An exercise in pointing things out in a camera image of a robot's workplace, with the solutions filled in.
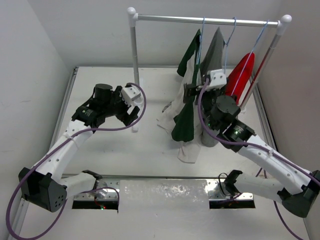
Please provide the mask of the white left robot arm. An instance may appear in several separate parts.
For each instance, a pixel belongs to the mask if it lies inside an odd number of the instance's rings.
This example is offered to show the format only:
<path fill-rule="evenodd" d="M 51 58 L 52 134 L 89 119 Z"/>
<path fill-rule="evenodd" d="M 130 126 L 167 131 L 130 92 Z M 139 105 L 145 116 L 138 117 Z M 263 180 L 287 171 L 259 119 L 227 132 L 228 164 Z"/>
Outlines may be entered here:
<path fill-rule="evenodd" d="M 20 171 L 22 198 L 54 213 L 68 198 L 96 190 L 102 178 L 99 174 L 84 170 L 63 178 L 66 167 L 80 147 L 100 130 L 106 118 L 116 117 L 124 129 L 136 124 L 145 112 L 145 98 L 142 88 L 134 83 L 116 88 L 96 84 L 90 98 L 76 109 L 66 130 L 48 153 L 31 169 L 25 167 Z"/>

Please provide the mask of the green and white t shirt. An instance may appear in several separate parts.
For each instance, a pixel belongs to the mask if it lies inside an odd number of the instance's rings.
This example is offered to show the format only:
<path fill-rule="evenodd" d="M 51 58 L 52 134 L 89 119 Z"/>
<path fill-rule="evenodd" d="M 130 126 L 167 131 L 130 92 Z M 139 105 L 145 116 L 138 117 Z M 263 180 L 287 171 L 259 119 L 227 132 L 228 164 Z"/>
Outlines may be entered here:
<path fill-rule="evenodd" d="M 174 100 L 157 119 L 157 126 L 164 129 L 171 139 L 178 143 L 177 158 L 187 164 L 196 163 L 201 150 L 202 127 L 196 113 L 196 97 L 191 96 L 184 103 L 184 86 L 197 85 L 199 73 L 197 56 L 201 46 L 201 36 L 201 31 L 197 30 L 177 68 L 177 74 L 182 77 L 179 90 Z"/>

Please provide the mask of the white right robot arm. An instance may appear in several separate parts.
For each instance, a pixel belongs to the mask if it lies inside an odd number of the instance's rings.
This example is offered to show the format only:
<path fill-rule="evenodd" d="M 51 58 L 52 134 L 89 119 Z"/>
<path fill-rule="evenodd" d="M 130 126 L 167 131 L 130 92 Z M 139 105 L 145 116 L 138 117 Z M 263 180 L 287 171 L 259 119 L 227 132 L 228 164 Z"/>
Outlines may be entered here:
<path fill-rule="evenodd" d="M 198 97 L 197 107 L 204 131 L 214 140 L 251 160 L 271 174 L 261 179 L 241 170 L 232 170 L 220 188 L 232 198 L 252 193 L 282 204 L 293 215 L 306 218 L 320 193 L 320 172 L 294 164 L 264 142 L 255 131 L 238 119 L 240 108 L 231 96 L 218 95 L 210 105 L 202 104 L 208 84 L 184 84 L 183 100 Z"/>

